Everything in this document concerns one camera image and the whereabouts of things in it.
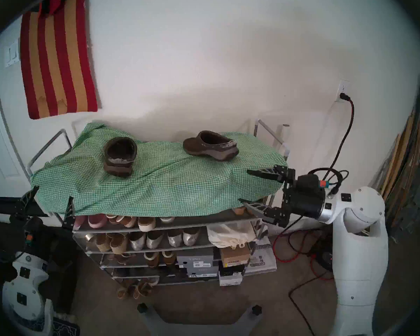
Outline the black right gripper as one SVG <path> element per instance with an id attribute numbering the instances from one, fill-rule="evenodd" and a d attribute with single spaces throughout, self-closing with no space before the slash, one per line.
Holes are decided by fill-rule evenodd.
<path id="1" fill-rule="evenodd" d="M 283 165 L 274 165 L 260 170 L 248 169 L 247 174 L 282 184 L 290 184 L 283 193 L 283 208 L 239 198 L 246 210 L 255 217 L 283 228 L 289 224 L 289 214 L 320 217 L 326 193 L 325 189 L 320 186 L 320 180 L 316 174 L 305 174 L 296 179 L 295 170 Z"/>

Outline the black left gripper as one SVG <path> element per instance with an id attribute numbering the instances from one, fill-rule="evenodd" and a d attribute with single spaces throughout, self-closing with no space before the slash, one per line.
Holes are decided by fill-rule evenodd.
<path id="1" fill-rule="evenodd" d="M 68 204 L 62 220 L 62 227 L 47 226 L 42 219 L 36 217 L 40 215 L 40 207 L 35 196 L 39 186 L 27 191 L 16 204 L 16 213 L 10 215 L 10 224 L 19 229 L 23 234 L 23 248 L 20 251 L 38 251 L 49 247 L 54 240 L 72 241 L 72 233 L 76 215 L 74 198 L 68 198 Z"/>

